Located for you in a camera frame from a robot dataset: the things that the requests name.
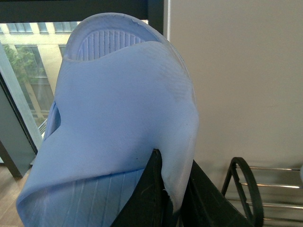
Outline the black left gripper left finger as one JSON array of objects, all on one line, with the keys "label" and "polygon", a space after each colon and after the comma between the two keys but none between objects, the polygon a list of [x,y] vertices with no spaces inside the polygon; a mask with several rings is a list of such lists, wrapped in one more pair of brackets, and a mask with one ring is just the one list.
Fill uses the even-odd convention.
[{"label": "black left gripper left finger", "polygon": [[161,176],[162,157],[154,149],[133,194],[120,211],[113,227],[161,227],[168,196]]}]

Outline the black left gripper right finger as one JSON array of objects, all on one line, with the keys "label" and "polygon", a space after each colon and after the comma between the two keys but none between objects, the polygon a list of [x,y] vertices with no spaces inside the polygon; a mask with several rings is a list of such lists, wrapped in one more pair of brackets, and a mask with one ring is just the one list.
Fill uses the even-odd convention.
[{"label": "black left gripper right finger", "polygon": [[196,162],[192,164],[181,218],[185,227],[253,226],[227,201]]}]

